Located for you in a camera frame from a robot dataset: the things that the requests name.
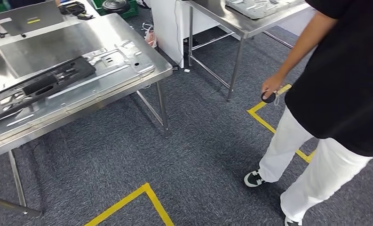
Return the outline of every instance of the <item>person's hand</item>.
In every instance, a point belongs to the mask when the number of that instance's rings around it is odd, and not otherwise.
[[[279,73],[267,78],[262,84],[261,93],[265,92],[265,95],[262,98],[265,100],[269,98],[272,93],[278,91],[284,79],[285,76]]]

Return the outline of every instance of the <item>yellow floor tape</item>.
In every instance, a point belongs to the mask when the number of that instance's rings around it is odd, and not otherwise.
[[[278,95],[286,92],[288,89],[290,89],[292,86],[290,84],[287,84],[285,85],[284,87],[282,87],[279,91],[278,91]],[[259,115],[257,115],[257,111],[260,110],[262,107],[264,107],[266,105],[265,102],[261,101],[259,102],[256,106],[254,106],[253,108],[251,108],[250,110],[247,110],[247,112],[249,112],[249,114],[255,118],[259,123],[261,123],[264,127],[266,127],[267,129],[269,129],[271,132],[275,133],[276,130],[271,126],[269,125],[266,121],[264,121],[264,119],[262,119]],[[300,150],[297,150],[296,153],[302,158],[304,159],[306,162],[311,162],[311,159],[312,157],[314,156],[314,153],[315,151],[313,151],[309,156],[307,156],[306,154],[304,154],[302,151]]]
[[[85,224],[85,226],[96,226],[102,221],[104,221],[106,218],[108,218],[111,214],[115,213],[119,209],[121,209],[123,206],[125,206],[130,201],[134,200],[141,194],[145,193],[148,195],[149,199],[153,203],[154,208],[156,209],[157,213],[159,213],[161,219],[164,221],[166,226],[173,226],[173,222],[171,221],[170,217],[168,216],[167,212],[164,210],[163,206],[161,205],[160,201],[158,200],[156,194],[150,187],[149,183],[146,183],[142,185],[140,188],[138,188],[136,191],[129,194],[124,199],[120,200],[118,203],[112,205],[110,208],[105,210],[103,213],[101,213],[96,218],[92,219],[90,222]]]

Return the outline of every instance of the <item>black and white sneaker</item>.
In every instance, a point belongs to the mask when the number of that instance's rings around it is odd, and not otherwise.
[[[247,174],[245,176],[244,181],[247,187],[257,187],[266,182],[261,178],[260,174],[258,173],[258,170],[255,170]]]
[[[302,221],[292,221],[290,218],[285,218],[285,226],[302,226]]]

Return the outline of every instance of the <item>laptop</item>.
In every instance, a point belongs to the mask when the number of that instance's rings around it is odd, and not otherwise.
[[[63,22],[55,0],[0,13],[0,25],[12,36]]]

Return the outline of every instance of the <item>wire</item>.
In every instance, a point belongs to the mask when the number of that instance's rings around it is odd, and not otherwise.
[[[180,46],[181,46],[181,44],[179,43],[179,25],[178,25],[178,18],[177,18],[177,16],[176,16],[176,4],[179,2],[179,0],[176,0],[175,1],[175,5],[174,5],[174,15],[175,15],[175,24],[176,24],[176,42],[178,43],[178,51],[179,51],[179,53],[181,54],[181,59],[179,60],[179,62],[175,62],[175,63],[177,63],[178,65],[182,62],[182,60],[183,60],[183,52],[181,51],[181,49],[180,49]]]
[[[275,105],[275,106],[279,106],[279,101],[280,101],[280,94],[276,93],[276,94],[275,94],[274,105]]]

